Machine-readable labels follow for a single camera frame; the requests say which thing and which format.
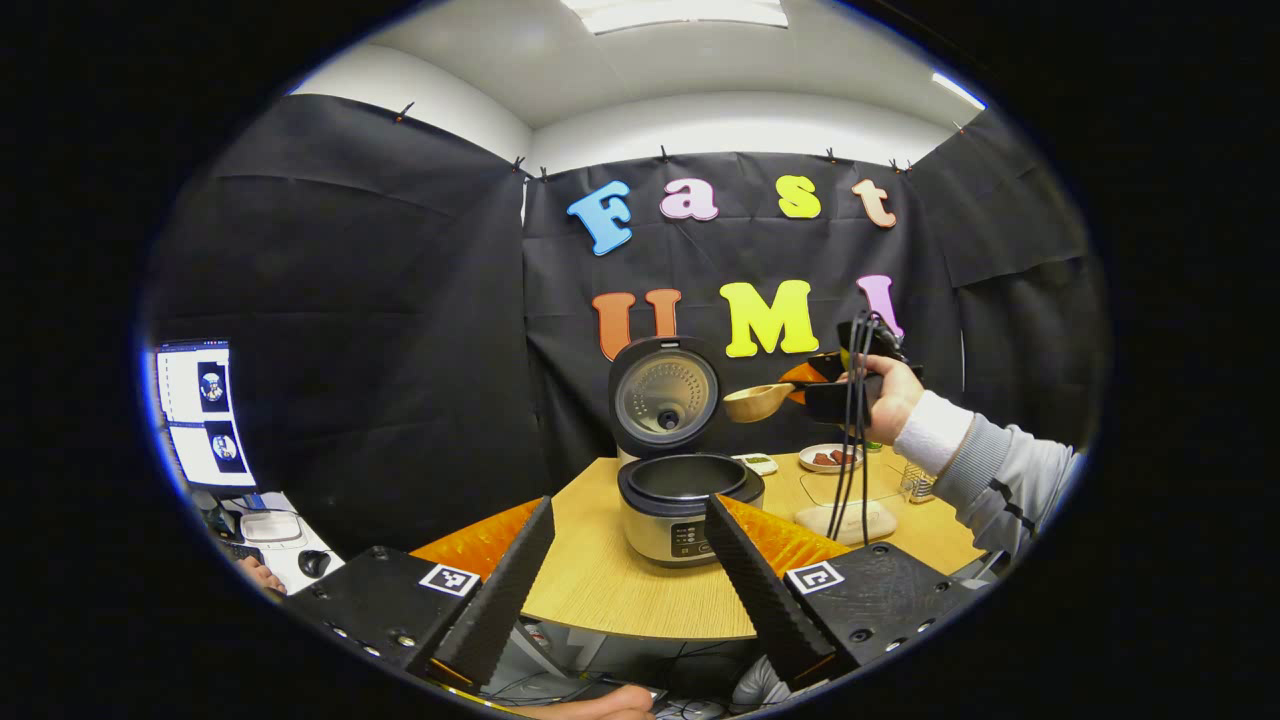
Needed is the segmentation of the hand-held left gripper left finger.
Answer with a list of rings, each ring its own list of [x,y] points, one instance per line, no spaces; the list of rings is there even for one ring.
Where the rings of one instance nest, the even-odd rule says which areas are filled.
[[[556,538],[535,498],[412,553],[374,546],[285,597],[285,609],[353,651],[457,691],[489,683]]]

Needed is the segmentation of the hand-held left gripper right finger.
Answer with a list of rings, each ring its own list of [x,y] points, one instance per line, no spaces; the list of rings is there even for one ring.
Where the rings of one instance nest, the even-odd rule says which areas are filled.
[[[778,678],[800,691],[920,644],[977,598],[905,550],[851,550],[724,495],[705,533]]]

